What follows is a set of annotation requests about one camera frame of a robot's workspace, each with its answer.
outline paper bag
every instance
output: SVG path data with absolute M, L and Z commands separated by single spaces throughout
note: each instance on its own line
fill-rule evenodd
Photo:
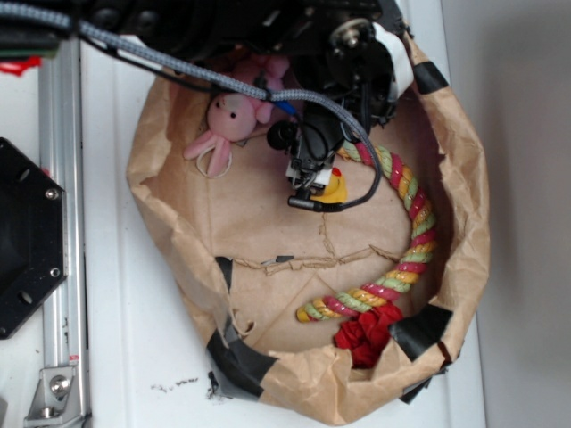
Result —
M 203 177 L 184 160 L 205 130 L 209 96 L 158 79 L 141 116 L 128 181 L 148 231 L 168 261 L 222 393 L 348 424 L 441 371 L 459 355 L 488 276 L 484 152 L 436 67 L 406 40 L 415 83 L 398 116 L 371 139 L 414 171 L 438 218 L 430 268 L 397 304 L 377 365 L 352 368 L 333 344 L 338 320 L 301 324 L 295 310 L 379 278 L 408 248 L 410 221 L 387 180 L 342 213 L 287 206 L 287 156 L 264 136 L 233 144 L 227 175 Z M 373 170 L 337 159 L 351 199 Z

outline stuffed toy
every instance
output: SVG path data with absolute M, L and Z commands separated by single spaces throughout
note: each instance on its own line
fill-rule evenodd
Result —
M 284 88 L 282 78 L 289 68 L 285 56 L 262 56 L 251 54 L 236 63 L 228 75 L 250 85 L 263 77 L 269 90 Z M 232 161 L 230 143 L 245 140 L 261 124 L 267 124 L 274 105 L 242 94 L 220 94 L 212 99 L 206 121 L 209 129 L 185 149 L 185 159 L 198 158 L 199 170 L 202 157 L 212 152 L 205 175 L 221 177 L 228 171 Z

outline metal bracket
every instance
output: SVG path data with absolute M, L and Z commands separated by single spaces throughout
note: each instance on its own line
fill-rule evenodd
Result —
M 66 276 L 64 191 L 0 138 L 0 339 L 11 337 Z
M 81 417 L 75 367 L 44 368 L 24 428 L 62 426 Z

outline multicolored rope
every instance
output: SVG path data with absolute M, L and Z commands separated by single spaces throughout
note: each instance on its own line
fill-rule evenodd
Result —
M 374 283 L 367 283 L 348 292 L 339 292 L 335 297 L 325 296 L 297 309 L 297 319 L 303 323 L 323 321 L 330 318 L 356 317 L 359 313 L 397 300 L 407 292 L 433 257 L 436 248 L 436 216 L 426 193 L 418 187 L 412 171 L 394 153 L 384 147 L 376 147 L 383 174 L 398 192 L 404 208 L 412 221 L 410 247 L 398 264 Z M 346 160 L 372 165 L 372 160 L 363 144 L 346 143 L 338 152 Z

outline wire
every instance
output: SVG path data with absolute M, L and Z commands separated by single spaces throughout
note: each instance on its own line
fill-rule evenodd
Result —
M 300 126 L 300 132 L 302 133 L 303 140 L 305 141 L 305 144 L 307 145 L 307 150 L 310 153 L 310 156 L 317 162 L 323 162 L 325 159 L 331 157 L 332 153 L 331 153 L 331 151 L 328 150 L 329 147 L 327 146 L 327 139 L 325 138 L 323 133 L 319 130 L 319 128 L 317 128 L 315 125 L 312 125 L 305 120 L 302 120 L 302 118 L 298 114 L 296 114 L 294 117 Z M 323 152 L 324 152 L 323 156 L 316 156 L 315 152 L 313 151 L 313 146 L 310 143 L 310 138 L 309 138 L 305 128 L 311 129 L 319 137 L 319 141 L 323 145 L 323 149 L 324 149 L 323 150 Z
M 99 51 L 103 54 L 109 55 L 116 60 L 119 60 L 121 62 L 125 62 L 125 63 L 132 65 L 134 67 L 137 67 L 139 69 L 149 71 L 152 74 L 155 74 L 156 76 L 159 76 L 159 77 L 164 78 L 170 82 L 181 85 L 182 87 L 185 87 L 186 89 L 190 89 L 190 90 L 193 90 L 196 92 L 202 92 L 202 93 L 206 93 L 206 94 L 219 94 L 221 92 L 233 92 L 233 91 L 225 90 L 224 88 L 218 88 L 216 86 L 195 85 L 195 84 L 189 82 L 188 80 L 184 80 L 183 78 L 173 76 L 172 74 L 169 74 L 163 70 L 154 69 L 153 67 L 150 67 L 146 64 L 143 64 L 142 62 L 132 60 L 126 56 L 122 56 L 118 52 L 113 51 L 112 49 L 98 45 L 96 42 L 91 40 L 89 37 L 81 36 L 80 39 L 83 42 L 87 43 L 88 45 L 90 45 L 91 47 L 93 47 L 94 49 L 96 49 L 97 51 Z
M 88 22 L 77 22 L 77 20 L 73 20 L 70 16 L 64 13 L 53 12 L 27 4 L 0 3 L 0 17 L 12 20 L 35 22 L 54 29 L 59 29 L 67 34 L 73 34 L 74 29 L 79 29 L 79 35 L 81 37 L 97 40 L 117 51 L 124 51 L 141 59 L 159 64 L 162 67 L 209 81 L 216 86 L 239 92 L 246 96 L 250 96 L 251 98 L 270 101 L 273 103 L 298 100 L 321 105 L 334 113 L 339 120 L 353 130 L 354 134 L 358 136 L 367 148 L 367 151 L 371 156 L 371 160 L 373 161 L 373 168 L 375 169 L 375 177 L 368 192 L 354 201 L 339 204 L 339 208 L 343 210 L 368 201 L 373 197 L 378 188 L 378 184 L 382 176 L 382 169 L 380 160 L 375 152 L 375 147 L 368 138 L 367 131 L 363 129 L 361 124 L 346 109 L 322 94 L 305 89 L 285 89 L 275 93 L 268 93 L 258 87 L 247 85 L 244 82 L 221 75 L 212 70 L 203 69 L 190 62 L 185 62 L 165 53 L 155 51 L 147 46 L 137 45 L 124 37 L 99 29 Z
M 360 86 L 360 124 L 370 132 L 371 130 L 371 82 L 367 80 Z

